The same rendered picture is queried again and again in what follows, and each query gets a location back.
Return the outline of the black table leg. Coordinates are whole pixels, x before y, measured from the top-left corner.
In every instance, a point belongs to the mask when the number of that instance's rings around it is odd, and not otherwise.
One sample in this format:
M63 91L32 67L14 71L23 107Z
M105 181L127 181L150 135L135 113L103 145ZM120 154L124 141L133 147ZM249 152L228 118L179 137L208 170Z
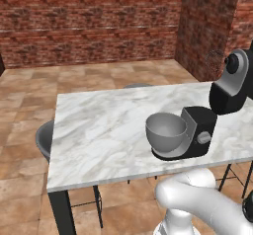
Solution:
M48 193L59 235L77 235L68 191Z

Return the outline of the grey mixer knob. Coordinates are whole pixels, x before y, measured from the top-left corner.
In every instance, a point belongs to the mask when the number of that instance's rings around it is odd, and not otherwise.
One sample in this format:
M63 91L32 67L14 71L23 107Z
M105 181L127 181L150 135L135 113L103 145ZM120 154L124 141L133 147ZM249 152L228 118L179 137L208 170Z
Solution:
M198 135L197 140L200 144L206 144L211 141L211 135L207 131L203 131Z

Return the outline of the black stand mixer base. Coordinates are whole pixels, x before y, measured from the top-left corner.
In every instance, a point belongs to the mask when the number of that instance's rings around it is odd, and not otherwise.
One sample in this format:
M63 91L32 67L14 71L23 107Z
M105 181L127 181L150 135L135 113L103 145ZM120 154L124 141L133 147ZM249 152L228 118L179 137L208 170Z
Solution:
M217 115L206 107L185 107L181 117L187 125L186 135L183 142L175 150L168 153L160 153L151 147L152 154L160 160L173 161L189 158L197 158L208 153L211 141L200 144L198 135L207 131L211 137L216 125Z

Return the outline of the grey seat stool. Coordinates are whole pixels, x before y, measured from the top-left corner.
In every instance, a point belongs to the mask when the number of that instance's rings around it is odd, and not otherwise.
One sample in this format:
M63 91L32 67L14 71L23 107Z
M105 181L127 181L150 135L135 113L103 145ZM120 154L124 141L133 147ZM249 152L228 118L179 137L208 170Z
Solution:
M46 159L47 162L50 161L50 149L52 143L52 135L53 135L53 127L54 127L54 120L50 120L43 125L36 132L36 145L37 148L40 150L43 157ZM98 217L100 221L100 226L103 226L102 220L102 197L99 192L97 186L93 187L94 195L95 195L95 203L97 206Z
M134 84L129 84L124 86L124 89L128 89L128 88L141 88L141 87L150 87L153 86L151 84L146 84L146 83L134 83Z

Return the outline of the grey mixer bowl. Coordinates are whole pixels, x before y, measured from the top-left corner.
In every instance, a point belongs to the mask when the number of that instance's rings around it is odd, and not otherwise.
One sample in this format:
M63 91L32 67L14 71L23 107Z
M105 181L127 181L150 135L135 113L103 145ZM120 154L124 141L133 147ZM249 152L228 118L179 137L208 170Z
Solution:
M186 122L170 113L153 114L145 122L147 140L151 147L160 153L168 153L178 148L183 142L186 130Z

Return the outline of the black frame stool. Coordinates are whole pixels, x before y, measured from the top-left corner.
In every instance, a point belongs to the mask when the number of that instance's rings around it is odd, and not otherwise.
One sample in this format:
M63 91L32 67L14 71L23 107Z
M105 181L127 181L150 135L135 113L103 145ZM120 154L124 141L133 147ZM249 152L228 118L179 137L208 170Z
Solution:
M253 170L251 162L228 164L218 177L218 190L241 203L253 193Z

